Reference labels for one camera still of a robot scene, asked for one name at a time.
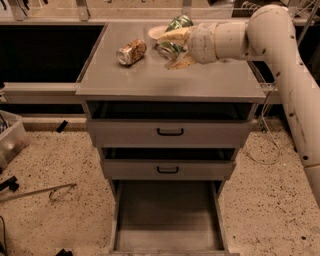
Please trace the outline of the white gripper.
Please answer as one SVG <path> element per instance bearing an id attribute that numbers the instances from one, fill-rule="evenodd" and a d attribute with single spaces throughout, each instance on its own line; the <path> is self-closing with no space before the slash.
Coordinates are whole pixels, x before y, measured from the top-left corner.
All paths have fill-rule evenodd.
<path id="1" fill-rule="evenodd" d="M 190 29 L 180 29 L 165 32 L 158 38 L 159 43 L 185 43 L 189 51 L 180 54 L 173 62 L 168 62 L 164 67 L 168 70 L 187 68 L 195 63 L 208 64 L 217 61 L 215 51 L 214 32 L 216 23 L 201 23 Z"/>

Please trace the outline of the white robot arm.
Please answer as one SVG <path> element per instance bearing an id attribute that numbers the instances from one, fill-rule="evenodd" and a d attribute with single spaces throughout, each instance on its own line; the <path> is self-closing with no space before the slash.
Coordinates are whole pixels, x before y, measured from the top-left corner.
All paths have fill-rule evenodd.
<path id="1" fill-rule="evenodd" d="M 246 22 L 201 23 L 162 34 L 186 51 L 168 69 L 262 58 L 270 69 L 305 175 L 320 205 L 320 87 L 303 63 L 286 8 L 266 5 Z"/>

